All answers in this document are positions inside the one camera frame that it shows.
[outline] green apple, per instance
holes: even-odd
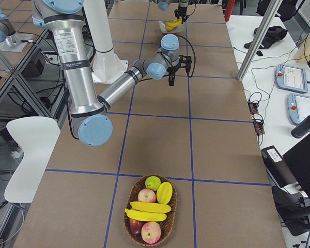
[[[146,188],[156,191],[161,184],[161,179],[157,176],[150,176],[146,179]]]

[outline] table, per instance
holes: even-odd
[[[240,50],[235,50],[235,57],[238,62],[238,66],[241,65],[239,62],[242,62],[245,57],[244,52],[247,52],[247,49],[243,48],[243,45],[252,41],[253,31],[259,26],[261,19],[262,17],[232,15],[227,23],[232,45]],[[283,22],[279,18],[273,19],[270,26],[274,25],[285,28]],[[268,66],[277,66],[282,64],[290,59],[293,59],[293,56],[297,50],[298,49],[289,34],[287,34],[282,41],[276,42],[272,45],[269,49],[261,50],[264,56],[255,56],[253,59],[253,62],[251,63],[249,70],[242,81],[244,88],[250,92],[260,91],[256,88],[256,84],[252,78],[251,69],[266,68]],[[307,80],[310,81],[310,68],[307,64],[298,64],[295,60],[288,61],[285,64],[304,68],[306,70]],[[260,145],[260,148],[262,149],[274,145],[280,154],[283,155],[300,141],[300,139],[294,138],[290,134],[290,131],[295,127],[290,122],[287,111],[287,96],[290,92],[279,89],[276,85],[274,85],[274,67],[266,70],[255,70],[254,73],[259,88],[265,90],[266,92],[270,92],[273,89],[269,105],[267,106],[267,102],[261,102],[259,106],[260,114],[263,115],[263,117],[266,117],[264,128],[265,134],[263,135],[263,142]],[[263,99],[266,99],[268,96],[264,92],[262,93]],[[308,93],[306,93],[306,95],[310,96],[310,84],[308,84]],[[292,185],[286,186],[285,189],[291,194],[298,192]],[[287,247],[292,247],[295,244],[301,244],[300,241],[305,241],[308,235],[308,233],[304,233],[294,237],[290,234],[287,228],[283,228],[283,234]]]
[[[176,7],[115,2],[116,54],[130,63],[153,56],[158,21],[173,19]],[[137,85],[110,109],[106,144],[74,140],[66,121],[15,248],[136,247],[123,210],[134,182],[151,174],[167,177],[179,199],[161,247],[285,246],[221,7],[198,5],[182,35],[196,51],[194,77],[179,71],[174,87]]]

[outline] banana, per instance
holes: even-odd
[[[131,207],[135,210],[152,212],[152,213],[168,213],[171,207],[167,204],[161,203],[145,203],[142,201],[133,201],[130,203]]]
[[[173,30],[175,27],[178,27],[181,23],[182,23],[182,18],[178,18],[178,19],[175,19],[174,21],[166,21],[164,22],[165,23],[165,29],[167,31],[171,31]]]
[[[129,218],[137,221],[156,222],[166,220],[165,213],[149,213],[127,208],[125,209],[125,213]]]

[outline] woven basket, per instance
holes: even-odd
[[[140,190],[145,189],[145,181],[148,177],[150,176],[157,176],[161,179],[161,182],[169,182],[171,183],[169,180],[167,180],[165,177],[159,176],[159,175],[147,175],[144,176],[142,178],[140,178],[133,186],[132,190],[131,190],[131,194],[128,200],[128,203],[126,205],[127,209],[131,209],[131,205],[130,202],[136,202],[138,201],[138,194],[140,192]],[[169,213],[167,213],[167,218],[165,221],[159,221],[157,222],[160,227],[161,227],[161,237],[160,239],[155,243],[155,244],[147,244],[141,237],[141,235],[135,236],[130,232],[130,224],[129,224],[129,218],[126,215],[126,213],[124,214],[124,224],[125,224],[125,229],[128,232],[128,235],[131,237],[131,239],[133,239],[137,244],[141,245],[141,246],[145,246],[145,247],[151,247],[151,246],[155,246],[158,245],[160,243],[162,243],[171,233],[173,225],[174,225],[174,220],[175,220],[175,215],[176,215],[176,208],[177,208],[177,202],[178,202],[178,198],[177,198],[177,191],[174,187],[174,185],[171,183],[172,188],[173,188],[173,193],[172,193],[172,197],[170,202],[168,203],[168,205],[171,207],[171,211]]]

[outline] yellow fruit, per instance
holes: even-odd
[[[161,183],[156,192],[156,199],[159,203],[168,204],[172,197],[172,185],[169,182]]]
[[[142,212],[133,209],[125,209],[125,213],[131,219],[137,221],[164,221],[166,219],[165,213],[149,213],[149,212]]]
[[[175,27],[178,27],[182,23],[182,18],[175,19],[172,22],[166,21],[164,23],[165,23],[165,29],[167,31],[171,31],[172,29],[174,29]]]
[[[171,211],[171,207],[167,204],[161,203],[143,203],[141,201],[133,201],[130,203],[133,209],[152,212],[152,213],[168,213]]]

